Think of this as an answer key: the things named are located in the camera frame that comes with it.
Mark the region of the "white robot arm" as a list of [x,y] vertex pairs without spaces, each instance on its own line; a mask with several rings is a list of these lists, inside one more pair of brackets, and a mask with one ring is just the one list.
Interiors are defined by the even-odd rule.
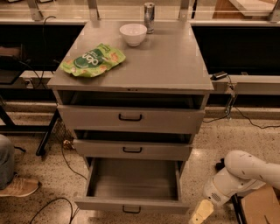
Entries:
[[202,224],[214,207],[224,205],[236,193],[264,184],[280,189],[280,164],[266,162],[243,150],[230,151],[224,157],[224,167],[204,184],[204,199],[195,207],[188,224]]

